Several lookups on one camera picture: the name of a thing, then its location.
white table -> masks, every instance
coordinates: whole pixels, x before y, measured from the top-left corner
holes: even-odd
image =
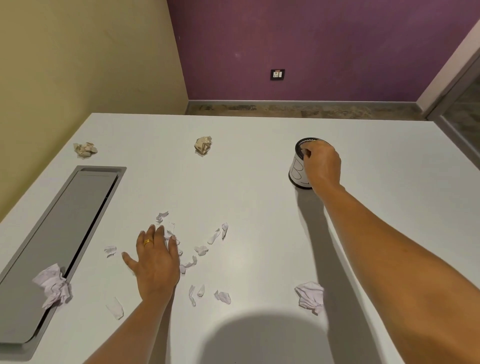
[[[213,145],[200,157],[193,144],[204,135]],[[299,308],[293,291],[319,279],[332,293],[337,363],[361,362],[341,351],[402,363],[331,221],[333,243],[321,227],[321,205],[288,180],[294,145],[308,136],[335,146],[341,181],[354,196],[480,286],[480,172],[432,122],[92,114],[0,224],[1,270],[77,165],[127,167],[72,278],[73,299],[55,312],[31,363],[82,363],[122,322],[105,302],[116,296],[125,317],[132,312],[140,302],[135,278],[120,254],[106,259],[103,248],[136,256],[138,232],[166,210],[182,261],[223,222],[230,225],[226,239],[180,279],[167,363],[332,363],[326,316]],[[72,144],[87,141],[98,154],[78,159]],[[330,248],[312,248],[309,233],[323,234],[315,239]],[[196,307],[191,284],[206,288]],[[230,293],[231,305],[214,299],[217,289]]]

brown crumpled paper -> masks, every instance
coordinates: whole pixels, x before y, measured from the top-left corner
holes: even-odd
[[[198,153],[204,156],[205,154],[207,154],[211,145],[212,145],[212,137],[202,136],[201,138],[197,139],[197,142],[195,143],[195,149],[197,150]]]
[[[93,146],[93,143],[86,142],[85,144],[73,143],[73,149],[75,153],[82,159],[89,158],[92,154],[98,152],[98,150]]]

forearm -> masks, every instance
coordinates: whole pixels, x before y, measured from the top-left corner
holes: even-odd
[[[142,301],[85,364],[147,364],[170,296]]]
[[[417,362],[412,348],[438,354],[438,363],[478,358],[480,291],[342,188],[324,190],[321,198],[357,278],[404,360]]]

floor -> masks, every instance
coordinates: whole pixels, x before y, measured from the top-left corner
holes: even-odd
[[[200,102],[187,115],[276,118],[425,120],[414,102]]]
[[[480,151],[480,77],[444,116],[476,150]]]

purple wall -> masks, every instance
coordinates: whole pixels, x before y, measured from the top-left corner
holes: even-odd
[[[416,101],[480,17],[479,0],[168,6],[190,100]]]

